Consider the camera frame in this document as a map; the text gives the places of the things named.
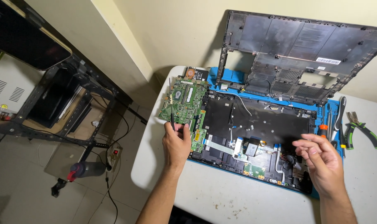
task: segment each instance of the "pliers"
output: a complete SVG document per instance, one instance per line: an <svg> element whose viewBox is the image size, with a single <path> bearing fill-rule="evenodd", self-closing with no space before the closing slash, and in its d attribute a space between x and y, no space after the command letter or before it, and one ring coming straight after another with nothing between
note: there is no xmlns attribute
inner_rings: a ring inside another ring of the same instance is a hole
<svg viewBox="0 0 377 224"><path fill-rule="evenodd" d="M352 112L352 113L348 112L347 115L349 117L350 124L348 124L349 129L347 130L345 134L346 149L348 150L353 149L352 135L356 127L358 127L361 130L361 132L363 132L371 140L372 144L377 149L377 136L372 131L370 131L368 128L365 127L365 123L359 122L359 120L357 119L356 112Z"/></svg>

